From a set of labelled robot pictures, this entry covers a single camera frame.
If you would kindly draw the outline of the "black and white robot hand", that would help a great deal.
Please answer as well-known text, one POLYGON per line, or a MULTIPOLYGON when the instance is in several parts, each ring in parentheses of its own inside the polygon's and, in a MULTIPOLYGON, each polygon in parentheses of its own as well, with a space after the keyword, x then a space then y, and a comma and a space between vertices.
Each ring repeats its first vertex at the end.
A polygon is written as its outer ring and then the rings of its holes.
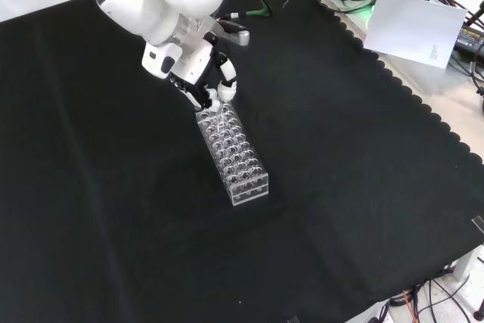
POLYGON ((216 49, 218 38, 207 33, 192 51, 168 42, 146 44, 141 65, 150 75, 166 80, 178 89, 196 110, 216 112, 233 100, 237 92, 237 73, 230 58, 216 49), (211 89, 206 81, 210 67, 216 67, 220 81, 211 89))

